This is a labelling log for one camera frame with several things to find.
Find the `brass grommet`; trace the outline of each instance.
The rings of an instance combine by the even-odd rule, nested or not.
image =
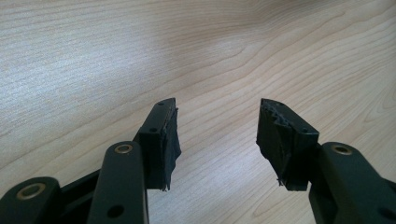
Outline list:
[[[332,150],[338,154],[342,154],[345,156],[352,155],[352,150],[349,147],[345,147],[341,145],[332,145]]]
[[[33,199],[35,196],[39,195],[41,192],[44,191],[46,188],[46,185],[43,183],[34,183],[31,185],[28,185],[18,191],[17,193],[17,199],[24,201],[24,200],[29,200]]]
[[[120,154],[124,154],[124,153],[128,153],[130,151],[132,151],[132,146],[131,145],[120,145],[117,146],[114,151]]]

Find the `round hole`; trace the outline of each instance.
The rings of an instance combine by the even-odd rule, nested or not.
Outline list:
[[[119,217],[123,213],[123,206],[122,205],[114,205],[107,211],[107,216],[114,218]]]
[[[378,212],[379,212],[379,214],[381,214],[381,216],[383,216],[387,219],[396,220],[396,214],[388,208],[379,208]]]
[[[32,199],[35,196],[39,195],[41,192],[43,192],[45,188],[46,185],[43,183],[34,183],[28,185],[18,191],[17,198],[22,201]]]
[[[332,146],[332,150],[335,151],[336,153],[342,154],[349,156],[352,154],[352,150],[348,147],[343,147],[343,146]]]
[[[122,153],[128,153],[128,152],[132,151],[132,148],[133,147],[131,145],[120,145],[120,146],[117,146],[114,149],[114,151],[122,154]]]

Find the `wood grain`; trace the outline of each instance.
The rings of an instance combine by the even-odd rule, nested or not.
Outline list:
[[[396,181],[394,1],[2,1],[0,32],[0,195],[99,168],[167,97],[183,153],[151,223],[315,222],[255,145],[261,98]]]

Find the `black plastic part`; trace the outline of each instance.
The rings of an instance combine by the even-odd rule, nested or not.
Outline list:
[[[309,155],[318,143],[318,131],[286,105],[262,99],[257,145],[273,166],[280,185],[306,190]]]
[[[309,194],[317,223],[396,223],[396,193],[359,151],[326,143]]]
[[[0,200],[2,224],[53,223],[61,211],[61,189],[51,177],[23,181]]]
[[[147,188],[170,189],[171,174],[181,154],[175,98],[160,101],[152,108],[134,141],[143,148]]]
[[[149,223],[143,155],[136,142],[107,150],[87,223]]]
[[[392,182],[392,181],[390,181],[390,180],[387,180],[387,179],[384,179],[386,182],[387,182],[387,184],[390,186],[390,188],[393,190],[393,192],[395,192],[395,194],[396,194],[396,183],[394,183],[394,182]]]
[[[56,223],[82,224],[87,222],[98,177],[99,171],[95,171],[62,188],[64,210]]]

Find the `wooden table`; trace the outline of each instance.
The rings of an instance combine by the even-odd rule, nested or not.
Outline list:
[[[151,223],[314,223],[255,144],[261,98],[396,181],[395,1],[2,1],[0,195],[70,183],[177,98],[182,155]]]

